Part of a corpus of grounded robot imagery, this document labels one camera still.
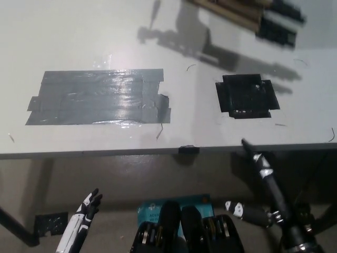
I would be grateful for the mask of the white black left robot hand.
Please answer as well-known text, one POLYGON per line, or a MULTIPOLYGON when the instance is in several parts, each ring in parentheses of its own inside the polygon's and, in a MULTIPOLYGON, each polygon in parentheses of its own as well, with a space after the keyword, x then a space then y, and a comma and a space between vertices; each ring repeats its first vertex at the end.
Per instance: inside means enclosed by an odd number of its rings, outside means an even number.
POLYGON ((103 195, 98 192, 98 188, 92 191, 72 215, 57 246, 56 253, 79 253, 81 251, 92 221, 99 212, 103 195))

